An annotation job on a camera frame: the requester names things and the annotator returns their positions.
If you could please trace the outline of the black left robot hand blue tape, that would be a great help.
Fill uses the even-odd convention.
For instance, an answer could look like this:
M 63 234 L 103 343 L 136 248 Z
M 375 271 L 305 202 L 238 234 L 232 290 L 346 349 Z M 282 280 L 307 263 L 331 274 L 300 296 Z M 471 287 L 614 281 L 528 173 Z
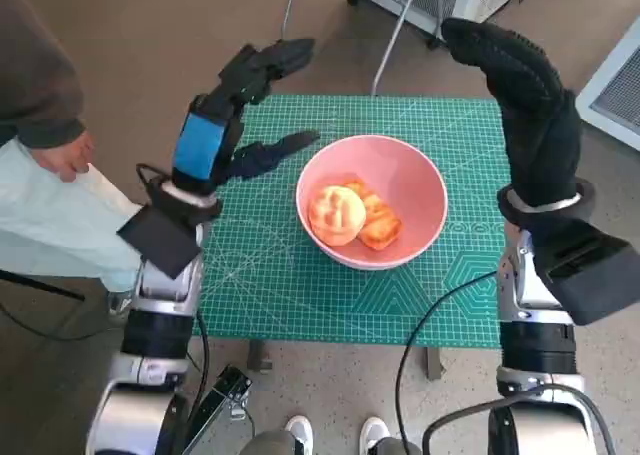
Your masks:
M 177 188 L 202 196 L 213 193 L 242 136 L 245 107 L 260 104 L 274 82 L 305 68 L 314 46 L 314 39 L 300 38 L 239 50 L 219 72 L 218 85 L 189 105 L 173 155 L 171 179 Z

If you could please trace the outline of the person's hand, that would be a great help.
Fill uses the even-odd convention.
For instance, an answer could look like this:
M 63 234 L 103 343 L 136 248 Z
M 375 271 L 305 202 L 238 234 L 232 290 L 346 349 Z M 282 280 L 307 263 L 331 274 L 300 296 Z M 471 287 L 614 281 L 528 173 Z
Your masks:
M 31 149 L 30 153 L 40 167 L 55 174 L 62 182 L 70 183 L 79 174 L 89 171 L 93 149 L 92 137 L 85 131 L 69 143 L 47 149 Z

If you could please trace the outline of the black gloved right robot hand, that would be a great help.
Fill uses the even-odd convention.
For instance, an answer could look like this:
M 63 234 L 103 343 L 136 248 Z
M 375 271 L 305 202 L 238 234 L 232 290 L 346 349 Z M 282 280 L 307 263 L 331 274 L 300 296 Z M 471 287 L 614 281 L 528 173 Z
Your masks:
M 581 121 L 544 50 L 491 23 L 448 18 L 441 34 L 453 59 L 479 68 L 502 118 L 512 190 L 530 207 L 576 195 Z

